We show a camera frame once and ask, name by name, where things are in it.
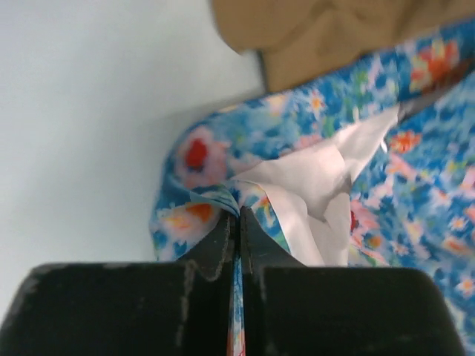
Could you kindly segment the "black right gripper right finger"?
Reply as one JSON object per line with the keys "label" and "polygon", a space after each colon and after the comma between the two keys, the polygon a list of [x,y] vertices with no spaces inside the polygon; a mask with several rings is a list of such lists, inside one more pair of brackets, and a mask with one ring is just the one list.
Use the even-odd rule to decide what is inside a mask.
{"label": "black right gripper right finger", "polygon": [[240,212],[248,355],[463,355],[442,294],[412,268],[307,267]]}

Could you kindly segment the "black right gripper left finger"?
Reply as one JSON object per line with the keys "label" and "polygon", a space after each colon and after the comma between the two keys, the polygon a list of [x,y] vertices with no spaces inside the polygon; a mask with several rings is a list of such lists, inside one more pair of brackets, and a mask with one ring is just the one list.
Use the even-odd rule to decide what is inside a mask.
{"label": "black right gripper left finger", "polygon": [[226,355],[235,218],[168,263],[34,268],[1,325],[3,355]]}

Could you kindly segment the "blue floral garment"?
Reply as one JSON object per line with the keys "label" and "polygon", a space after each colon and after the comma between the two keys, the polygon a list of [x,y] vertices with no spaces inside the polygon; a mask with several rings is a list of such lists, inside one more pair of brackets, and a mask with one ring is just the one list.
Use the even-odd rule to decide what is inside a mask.
{"label": "blue floral garment", "polygon": [[426,272],[472,355],[474,20],[191,126],[163,165],[156,258],[244,207],[307,266]]}

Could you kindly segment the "tan brown skirt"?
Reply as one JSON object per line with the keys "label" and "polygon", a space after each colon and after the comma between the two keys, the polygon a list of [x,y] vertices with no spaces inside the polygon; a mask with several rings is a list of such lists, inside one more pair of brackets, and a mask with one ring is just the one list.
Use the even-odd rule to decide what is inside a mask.
{"label": "tan brown skirt", "polygon": [[231,49],[261,55],[269,92],[474,15],[473,1],[213,1]]}

